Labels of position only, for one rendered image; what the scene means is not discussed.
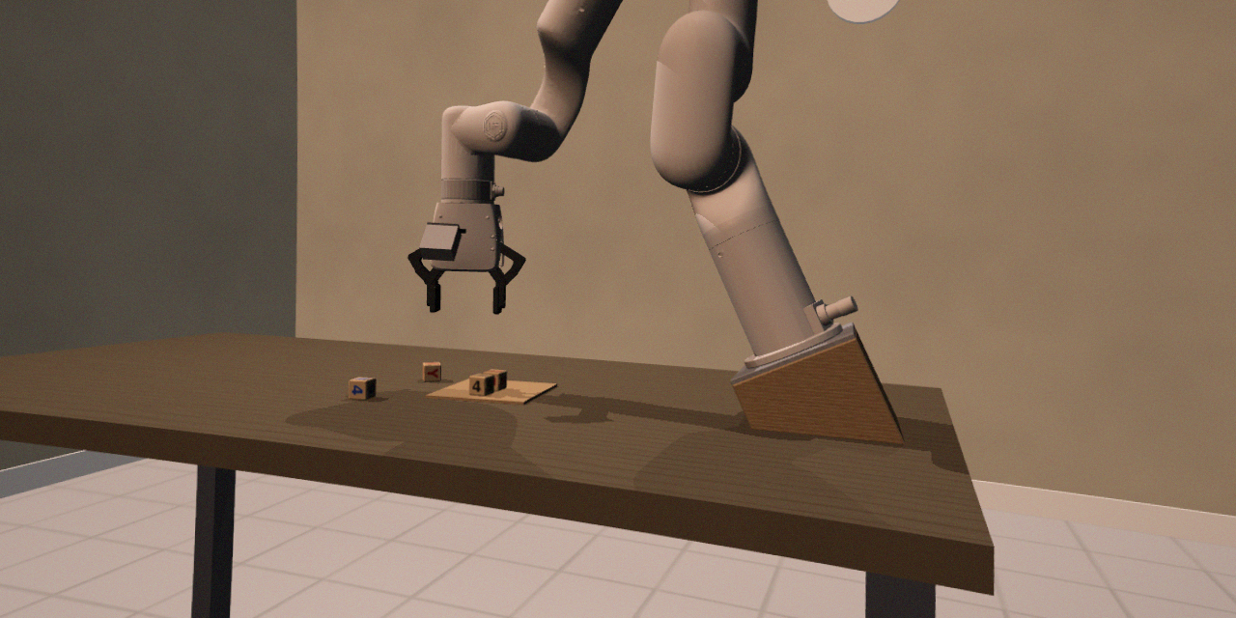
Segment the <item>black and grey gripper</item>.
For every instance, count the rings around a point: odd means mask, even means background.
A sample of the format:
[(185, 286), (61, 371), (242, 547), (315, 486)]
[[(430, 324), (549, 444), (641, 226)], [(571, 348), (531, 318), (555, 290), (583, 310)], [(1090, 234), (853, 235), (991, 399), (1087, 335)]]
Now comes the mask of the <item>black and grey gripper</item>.
[[(430, 307), (430, 313), (440, 310), (441, 286), (438, 286), (438, 278), (445, 271), (473, 271), (473, 273), (489, 273), (493, 278), (492, 313), (501, 314), (502, 307), (506, 307), (506, 286), (520, 273), (522, 265), (527, 261), (504, 243), (501, 206), (489, 200), (441, 199), (435, 206), (434, 222), (466, 227), (466, 234), (461, 234), (459, 255), (454, 262), (430, 260), (433, 269), (428, 271), (421, 263), (420, 248), (407, 256), (415, 273), (426, 284), (426, 307)], [(513, 261), (506, 274), (501, 269), (504, 256)]]

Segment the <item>tan flat mat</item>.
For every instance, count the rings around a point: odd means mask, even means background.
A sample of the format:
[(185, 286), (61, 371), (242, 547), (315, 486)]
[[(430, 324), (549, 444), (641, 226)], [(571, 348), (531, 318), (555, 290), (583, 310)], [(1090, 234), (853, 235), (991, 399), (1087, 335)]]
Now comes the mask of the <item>tan flat mat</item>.
[(461, 383), (445, 386), (445, 388), (426, 396), (429, 399), (442, 400), (470, 400), (499, 404), (528, 404), (555, 388), (557, 383), (528, 383), (528, 381), (507, 379), (507, 388), (489, 396), (468, 396), (468, 379)]

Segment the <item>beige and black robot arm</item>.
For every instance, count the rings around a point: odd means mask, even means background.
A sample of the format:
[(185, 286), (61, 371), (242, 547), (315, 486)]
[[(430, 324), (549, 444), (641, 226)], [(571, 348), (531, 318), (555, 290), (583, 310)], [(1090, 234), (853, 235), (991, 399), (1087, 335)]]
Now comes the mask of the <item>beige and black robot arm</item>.
[[(510, 100), (445, 109), (441, 199), (494, 201), (504, 197), (494, 185), (494, 154), (539, 163), (559, 150), (622, 1), (548, 0), (536, 23), (545, 75), (533, 109)], [(650, 143), (659, 174), (688, 193), (755, 353), (747, 370), (823, 344), (843, 331), (834, 319), (859, 311), (852, 295), (831, 305), (815, 300), (751, 150), (730, 129), (753, 75), (756, 19), (758, 0), (688, 0), (658, 54)]]

